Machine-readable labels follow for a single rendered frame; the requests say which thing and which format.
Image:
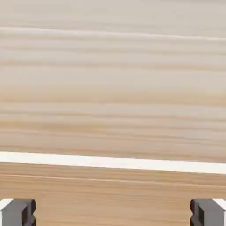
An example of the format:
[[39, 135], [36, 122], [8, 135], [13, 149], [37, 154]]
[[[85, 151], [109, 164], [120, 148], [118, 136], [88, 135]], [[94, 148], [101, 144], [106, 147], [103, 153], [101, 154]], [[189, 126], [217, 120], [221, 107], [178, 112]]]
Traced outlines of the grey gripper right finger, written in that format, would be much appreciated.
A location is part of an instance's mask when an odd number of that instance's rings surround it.
[[191, 199], [190, 226], [226, 226], [226, 199]]

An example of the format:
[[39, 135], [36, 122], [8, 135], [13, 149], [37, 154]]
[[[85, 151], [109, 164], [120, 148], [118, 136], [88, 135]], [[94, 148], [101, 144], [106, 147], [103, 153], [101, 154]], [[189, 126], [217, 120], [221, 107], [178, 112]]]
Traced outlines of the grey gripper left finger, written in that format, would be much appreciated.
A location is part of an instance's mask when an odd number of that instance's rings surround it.
[[36, 226], [35, 199], [0, 200], [0, 226]]

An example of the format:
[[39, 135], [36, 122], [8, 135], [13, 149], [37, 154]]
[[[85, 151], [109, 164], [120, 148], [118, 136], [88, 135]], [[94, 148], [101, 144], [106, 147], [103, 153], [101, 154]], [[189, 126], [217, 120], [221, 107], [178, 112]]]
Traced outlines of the light wooden cabinet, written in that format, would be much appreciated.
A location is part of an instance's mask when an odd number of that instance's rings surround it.
[[0, 0], [0, 162], [226, 175], [226, 0]]

